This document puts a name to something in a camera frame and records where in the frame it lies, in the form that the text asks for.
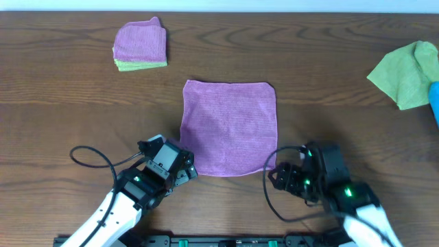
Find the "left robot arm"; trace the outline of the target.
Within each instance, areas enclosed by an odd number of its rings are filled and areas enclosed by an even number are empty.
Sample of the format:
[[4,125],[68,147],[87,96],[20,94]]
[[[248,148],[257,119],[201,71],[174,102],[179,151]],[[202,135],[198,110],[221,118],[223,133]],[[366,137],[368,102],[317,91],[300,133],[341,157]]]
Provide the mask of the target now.
[[113,185],[98,209],[63,246],[113,246],[134,228],[141,218],[155,209],[164,198],[179,187],[196,178],[193,152],[180,144],[156,135],[138,142],[139,152],[119,163],[112,163],[99,150],[79,145],[70,151],[72,161],[89,167],[77,160],[73,153],[89,150],[105,161],[112,174]]

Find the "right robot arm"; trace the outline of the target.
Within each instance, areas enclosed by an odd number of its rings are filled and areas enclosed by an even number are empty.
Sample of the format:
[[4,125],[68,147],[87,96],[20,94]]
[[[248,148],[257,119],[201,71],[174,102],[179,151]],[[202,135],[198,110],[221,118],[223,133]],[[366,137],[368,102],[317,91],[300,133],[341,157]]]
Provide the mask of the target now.
[[351,179],[338,144],[312,141],[302,148],[324,210],[339,219],[356,246],[402,245],[371,187]]

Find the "purple microfiber cloth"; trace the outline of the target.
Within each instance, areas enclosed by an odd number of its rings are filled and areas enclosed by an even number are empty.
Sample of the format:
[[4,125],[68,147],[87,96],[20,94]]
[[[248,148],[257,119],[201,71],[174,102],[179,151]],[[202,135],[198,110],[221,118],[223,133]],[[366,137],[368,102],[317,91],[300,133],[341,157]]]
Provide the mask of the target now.
[[272,169],[278,144],[276,93],[266,82],[189,80],[183,88],[180,142],[205,176],[245,176]]

